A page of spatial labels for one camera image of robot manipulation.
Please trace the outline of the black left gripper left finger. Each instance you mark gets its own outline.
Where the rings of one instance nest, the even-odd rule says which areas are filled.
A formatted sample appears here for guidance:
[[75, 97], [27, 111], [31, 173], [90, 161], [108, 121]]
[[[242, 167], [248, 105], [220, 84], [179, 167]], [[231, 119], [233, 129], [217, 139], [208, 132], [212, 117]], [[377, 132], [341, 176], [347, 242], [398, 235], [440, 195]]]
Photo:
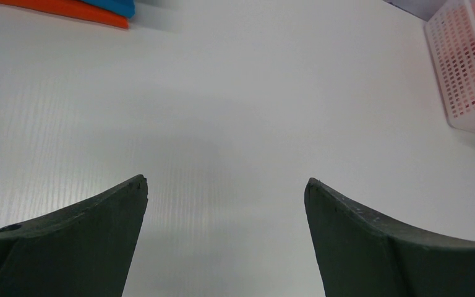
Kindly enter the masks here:
[[121, 296], [148, 203], [134, 176], [0, 228], [0, 296]]

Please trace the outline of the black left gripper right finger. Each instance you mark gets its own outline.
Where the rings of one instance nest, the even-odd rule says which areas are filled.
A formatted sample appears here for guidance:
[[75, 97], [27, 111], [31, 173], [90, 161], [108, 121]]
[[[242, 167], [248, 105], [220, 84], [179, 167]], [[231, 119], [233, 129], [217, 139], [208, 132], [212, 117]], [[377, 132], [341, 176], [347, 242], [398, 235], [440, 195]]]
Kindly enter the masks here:
[[304, 205], [327, 296], [475, 296], [475, 241], [403, 223], [314, 178]]

